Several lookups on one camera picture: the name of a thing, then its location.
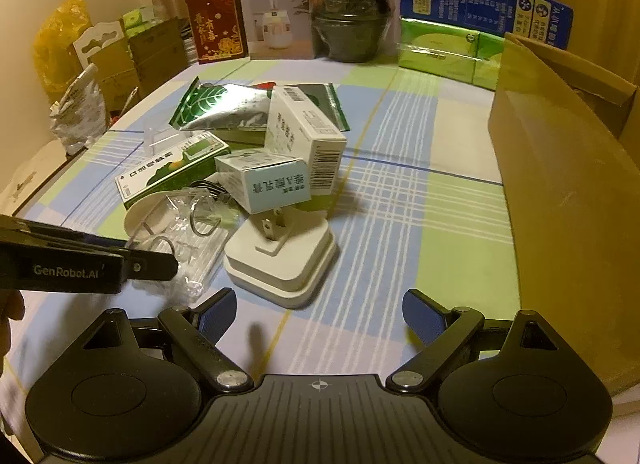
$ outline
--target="finger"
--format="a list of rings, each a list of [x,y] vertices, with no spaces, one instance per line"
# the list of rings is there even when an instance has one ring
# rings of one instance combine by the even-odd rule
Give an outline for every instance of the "finger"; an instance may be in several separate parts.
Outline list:
[[[9,319],[0,319],[0,356],[4,357],[11,348],[11,328]]]
[[[20,291],[14,290],[11,293],[4,306],[4,315],[11,319],[24,318],[24,297]]]

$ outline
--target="blue box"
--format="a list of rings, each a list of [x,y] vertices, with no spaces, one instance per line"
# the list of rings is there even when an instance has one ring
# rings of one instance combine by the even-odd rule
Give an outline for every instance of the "blue box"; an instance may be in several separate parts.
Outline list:
[[[574,11],[555,0],[400,0],[400,16],[500,37],[510,32],[564,50]]]

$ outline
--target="beige wall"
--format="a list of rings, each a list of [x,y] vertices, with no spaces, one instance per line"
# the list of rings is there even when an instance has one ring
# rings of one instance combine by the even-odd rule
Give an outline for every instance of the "beige wall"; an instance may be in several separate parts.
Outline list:
[[[0,0],[0,190],[21,162],[52,136],[49,103],[33,69],[31,44],[63,0]],[[85,0],[94,23],[117,19],[149,0]]]

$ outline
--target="crumpled plastic bag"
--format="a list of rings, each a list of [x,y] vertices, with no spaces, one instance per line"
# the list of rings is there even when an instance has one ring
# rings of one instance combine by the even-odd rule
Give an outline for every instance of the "crumpled plastic bag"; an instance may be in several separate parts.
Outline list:
[[[84,0],[66,0],[47,18],[33,40],[33,63],[51,103],[59,101],[82,72],[72,44],[91,27]]]
[[[51,131],[69,155],[91,146],[107,130],[107,111],[95,79],[97,72],[98,68],[89,64],[69,85],[60,102],[51,106]]]

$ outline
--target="table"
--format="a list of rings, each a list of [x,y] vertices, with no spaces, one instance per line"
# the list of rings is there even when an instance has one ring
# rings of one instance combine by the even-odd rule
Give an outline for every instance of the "table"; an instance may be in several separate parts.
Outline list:
[[[492,92],[393,63],[233,60],[192,66],[130,111],[25,213],[28,219],[124,238],[114,177],[144,158],[143,131],[167,123],[188,82],[327,83],[351,126],[330,218],[339,255],[304,309],[285,311],[242,289],[218,347],[254,377],[264,372],[377,372],[419,349],[401,297],[417,287],[446,307],[510,319],[519,307],[511,227],[487,131]],[[234,287],[224,269],[211,293]],[[25,293],[0,380],[0,408],[32,456],[26,392],[98,314],[155,316],[160,297]]]

